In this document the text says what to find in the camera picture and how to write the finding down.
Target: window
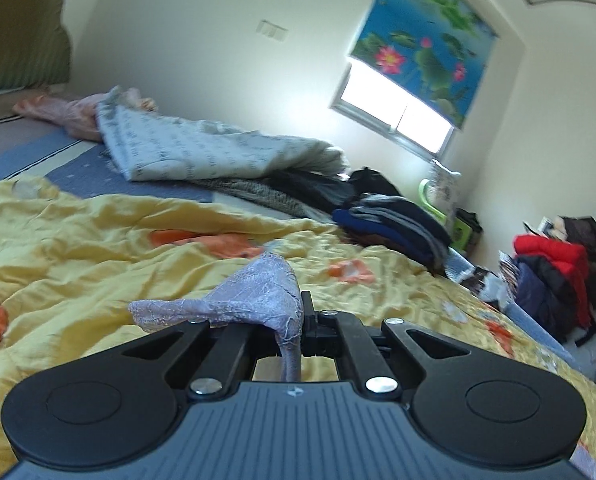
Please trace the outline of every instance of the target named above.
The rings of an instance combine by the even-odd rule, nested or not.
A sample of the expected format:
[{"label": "window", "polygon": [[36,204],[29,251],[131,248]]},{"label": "window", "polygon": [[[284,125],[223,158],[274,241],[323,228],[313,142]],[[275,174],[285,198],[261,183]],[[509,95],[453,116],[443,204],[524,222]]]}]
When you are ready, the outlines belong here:
[{"label": "window", "polygon": [[422,158],[440,158],[454,128],[405,89],[351,60],[332,107]]}]

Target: pink cloth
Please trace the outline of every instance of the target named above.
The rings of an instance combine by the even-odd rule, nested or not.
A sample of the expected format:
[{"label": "pink cloth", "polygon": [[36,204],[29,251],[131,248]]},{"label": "pink cloth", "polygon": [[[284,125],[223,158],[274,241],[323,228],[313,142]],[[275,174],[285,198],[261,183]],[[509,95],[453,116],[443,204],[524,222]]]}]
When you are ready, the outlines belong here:
[{"label": "pink cloth", "polygon": [[[96,106],[105,95],[94,94],[77,101],[41,95],[17,102],[13,111],[23,117],[62,126],[71,137],[76,139],[102,142],[102,135],[96,121]],[[152,99],[141,99],[139,91],[135,88],[124,93],[124,100],[131,108],[146,112],[158,110]]]}]

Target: green plastic chair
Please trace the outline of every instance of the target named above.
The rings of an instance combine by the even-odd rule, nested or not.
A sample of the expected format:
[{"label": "green plastic chair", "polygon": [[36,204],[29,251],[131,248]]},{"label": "green plastic chair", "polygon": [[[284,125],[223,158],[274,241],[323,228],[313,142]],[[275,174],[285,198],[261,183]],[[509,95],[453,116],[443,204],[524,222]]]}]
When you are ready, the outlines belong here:
[{"label": "green plastic chair", "polygon": [[[429,203],[427,200],[427,188],[429,187],[429,179],[426,178],[421,181],[420,186],[418,186],[418,203],[422,209],[430,213],[441,225],[446,225],[447,223],[447,215],[441,211],[438,211],[434,206]],[[469,238],[472,236],[472,228],[469,227],[465,222],[459,219],[454,220],[454,232],[451,233],[452,236],[452,244],[451,247],[454,248],[461,254],[464,254],[464,250],[467,247],[467,243],[469,242]]]}]

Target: window frame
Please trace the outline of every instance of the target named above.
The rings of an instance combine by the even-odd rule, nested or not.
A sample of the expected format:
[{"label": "window frame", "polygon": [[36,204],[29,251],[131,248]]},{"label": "window frame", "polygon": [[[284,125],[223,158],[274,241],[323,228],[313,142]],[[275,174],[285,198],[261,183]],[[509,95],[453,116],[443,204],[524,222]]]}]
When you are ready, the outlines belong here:
[{"label": "window frame", "polygon": [[408,152],[413,153],[414,155],[430,162],[433,159],[439,160],[442,162],[443,156],[446,153],[447,146],[451,142],[452,138],[454,137],[454,133],[456,132],[457,128],[455,126],[451,126],[449,132],[446,134],[443,145],[440,149],[434,153],[430,152],[427,148],[418,144],[415,140],[410,139],[406,134],[403,134],[398,131],[398,124],[395,128],[393,128],[390,124],[382,122],[380,119],[377,119],[373,115],[365,112],[362,108],[358,108],[347,101],[343,101],[342,95],[347,88],[349,83],[349,78],[351,76],[351,69],[352,64],[351,62],[348,63],[347,69],[345,70],[345,75],[342,79],[341,84],[338,86],[338,91],[334,96],[333,101],[331,102],[330,108],[332,110],[337,111],[339,114],[344,115],[345,117],[361,124],[365,128],[370,129],[371,131],[383,136],[385,139],[388,139],[395,144],[398,144],[402,148],[408,150]]}]

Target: white logo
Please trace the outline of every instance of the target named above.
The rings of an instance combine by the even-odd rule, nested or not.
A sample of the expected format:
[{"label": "white logo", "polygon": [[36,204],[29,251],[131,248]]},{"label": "white logo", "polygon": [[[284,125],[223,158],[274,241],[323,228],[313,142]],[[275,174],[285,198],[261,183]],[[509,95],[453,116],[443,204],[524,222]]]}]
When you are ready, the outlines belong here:
[{"label": "white logo", "polygon": [[299,388],[298,386],[294,386],[290,390],[287,390],[287,395],[292,396],[294,399],[296,397],[300,397],[303,393],[304,390],[302,388]]}]

